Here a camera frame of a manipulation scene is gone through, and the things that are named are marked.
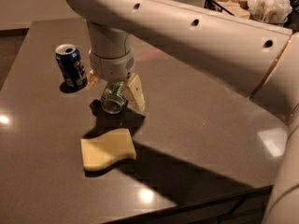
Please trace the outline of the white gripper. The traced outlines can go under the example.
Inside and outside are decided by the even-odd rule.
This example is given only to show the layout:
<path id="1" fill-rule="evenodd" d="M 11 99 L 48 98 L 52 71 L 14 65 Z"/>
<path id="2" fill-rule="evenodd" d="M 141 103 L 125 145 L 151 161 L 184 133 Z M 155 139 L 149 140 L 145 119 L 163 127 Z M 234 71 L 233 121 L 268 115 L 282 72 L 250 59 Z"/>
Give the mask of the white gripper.
<path id="1" fill-rule="evenodd" d="M 122 87 L 122 94 L 129 106 L 136 112 L 142 113 L 145 109 L 145 99 L 141 79 L 135 71 L 134 53 L 130 50 L 120 58 L 103 58 L 89 51 L 91 68 L 88 86 L 92 88 L 100 82 L 100 78 L 108 82 L 126 81 Z"/>

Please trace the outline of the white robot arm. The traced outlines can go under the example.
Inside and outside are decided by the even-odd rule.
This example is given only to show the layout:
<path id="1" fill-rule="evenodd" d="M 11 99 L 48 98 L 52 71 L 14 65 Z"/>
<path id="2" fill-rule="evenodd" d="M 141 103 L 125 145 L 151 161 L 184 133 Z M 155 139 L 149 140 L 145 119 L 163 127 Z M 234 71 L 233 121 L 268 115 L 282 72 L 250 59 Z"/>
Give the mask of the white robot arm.
<path id="1" fill-rule="evenodd" d="M 299 51 L 286 28 L 171 0 L 65 0 L 89 25 L 91 65 L 106 81 L 133 73 L 134 35 L 250 98 L 289 127 L 263 224 L 298 224 Z"/>

